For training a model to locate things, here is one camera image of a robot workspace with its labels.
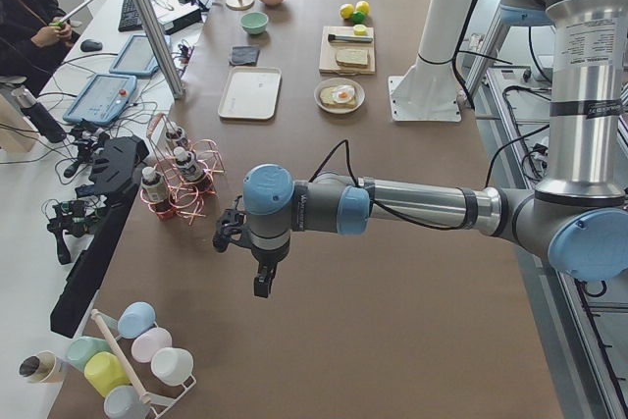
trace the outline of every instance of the white plate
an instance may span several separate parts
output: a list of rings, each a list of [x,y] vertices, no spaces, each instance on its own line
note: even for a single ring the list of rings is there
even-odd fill
[[[234,67],[229,72],[218,115],[234,120],[273,118],[281,80],[282,72],[277,68]]]
[[[357,105],[353,108],[330,108],[323,105],[321,102],[321,90],[327,87],[338,87],[339,85],[353,85],[355,87],[355,95],[357,100]],[[325,110],[328,113],[333,113],[334,115],[344,115],[346,113],[353,113],[355,110],[360,108],[362,103],[364,103],[364,89],[362,85],[357,83],[354,80],[344,79],[344,78],[333,78],[323,80],[319,83],[314,89],[314,100],[316,100],[316,104]]]

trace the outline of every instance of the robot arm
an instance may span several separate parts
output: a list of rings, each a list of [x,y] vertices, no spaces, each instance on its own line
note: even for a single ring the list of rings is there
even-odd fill
[[[279,166],[259,166],[244,180],[246,211],[236,203],[214,237],[221,251],[230,242],[251,249],[259,262],[256,295],[270,294],[291,231],[360,234],[368,218],[477,229],[583,281],[628,268],[625,195],[612,173],[628,0],[502,0],[502,8],[514,25],[537,21],[545,10],[556,27],[551,153],[536,189],[477,191],[332,175],[304,182]]]

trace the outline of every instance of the black shirt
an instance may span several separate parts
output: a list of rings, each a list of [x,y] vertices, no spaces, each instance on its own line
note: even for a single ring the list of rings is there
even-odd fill
[[[57,0],[0,0],[0,76],[26,76],[26,88],[37,95],[68,47],[59,42],[39,48],[30,39],[53,18],[64,15]],[[73,32],[72,41],[77,38]]]

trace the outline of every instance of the bread slice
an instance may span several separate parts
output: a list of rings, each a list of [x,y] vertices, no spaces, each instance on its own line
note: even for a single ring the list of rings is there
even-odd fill
[[[321,103],[328,108],[355,108],[357,106],[357,94],[351,100],[346,103],[339,103],[334,100],[335,87],[326,87],[321,90],[319,96],[321,97]]]
[[[336,62],[347,68],[366,69],[369,67],[369,52],[366,49],[341,48],[336,51]]]

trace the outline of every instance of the green bowl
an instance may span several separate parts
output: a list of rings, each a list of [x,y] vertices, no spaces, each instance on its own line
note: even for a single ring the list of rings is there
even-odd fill
[[[268,16],[261,12],[249,12],[242,15],[239,24],[248,34],[259,34],[266,30],[268,24]]]

